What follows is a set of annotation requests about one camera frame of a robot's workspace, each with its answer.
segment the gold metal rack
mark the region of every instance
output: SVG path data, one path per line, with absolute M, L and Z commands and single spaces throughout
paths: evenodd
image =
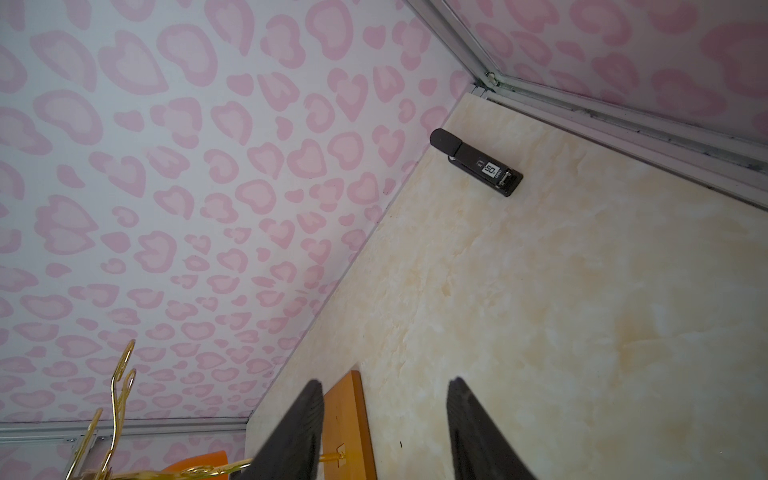
M 112 473 L 112 468 L 109 464 L 112 460 L 112 455 L 114 455 L 118 448 L 118 443 L 120 442 L 120 435 L 123 431 L 123 423 L 125 422 L 125 404 L 128 401 L 128 395 L 131 393 L 131 387 L 136 378 L 136 369 L 131 369 L 125 376 L 125 379 L 123 379 L 123 374 L 125 373 L 128 360 L 134 351 L 135 345 L 135 339 L 128 342 L 125 351 L 123 351 L 123 356 L 120 358 L 118 366 L 115 367 L 114 373 L 112 374 L 112 443 L 106 455 L 104 455 L 104 460 L 101 462 L 101 466 L 98 470 L 86 470 L 81 475 L 74 476 L 75 472 L 78 471 L 78 466 L 85 457 L 91 442 L 91 437 L 101 418 L 103 410 L 98 409 L 94 414 L 94 418 L 91 420 L 91 424 L 85 431 L 85 436 L 82 439 L 81 444 L 74 452 L 74 460 L 72 466 L 69 468 L 69 472 L 67 472 L 65 480 L 200 480 L 202 478 L 215 478 L 222 475 L 229 475 L 230 473 L 239 472 L 248 467 L 251 462 L 250 458 L 218 467 L 201 465 L 188 468 L 182 472 L 154 472 L 151 470 L 143 470 L 139 472 Z M 121 380 L 123 380 L 123 386 L 118 393 L 118 382 Z M 344 458 L 345 454 L 341 452 L 321 455 L 319 460 L 321 462 L 336 462 Z

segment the wooden block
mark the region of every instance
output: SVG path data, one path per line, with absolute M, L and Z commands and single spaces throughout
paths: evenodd
M 342 449 L 345 460 L 324 462 L 326 480 L 376 480 L 360 372 L 347 373 L 324 395 L 323 454 Z

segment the orange wooden base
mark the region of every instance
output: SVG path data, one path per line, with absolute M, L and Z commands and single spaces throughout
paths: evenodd
M 323 398 L 323 454 L 343 452 L 345 456 L 323 463 L 326 480 L 376 480 L 360 372 L 347 373 Z

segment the heart pattern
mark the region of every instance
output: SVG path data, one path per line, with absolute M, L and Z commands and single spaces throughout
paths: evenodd
M 755 120 L 768 111 L 768 64 L 756 60 L 768 50 L 768 10 L 760 0 L 736 0 L 728 8 L 692 0 L 447 5 L 502 74 L 768 142 L 765 124 Z M 375 48 L 381 35 L 372 25 L 362 39 Z M 423 59 L 425 38 L 418 24 L 392 30 L 406 70 Z M 409 109 L 402 115 L 407 122 Z
M 469 75 L 394 1 L 9 5 L 0 421 L 106 406 L 131 338 L 129 419 L 247 417 Z

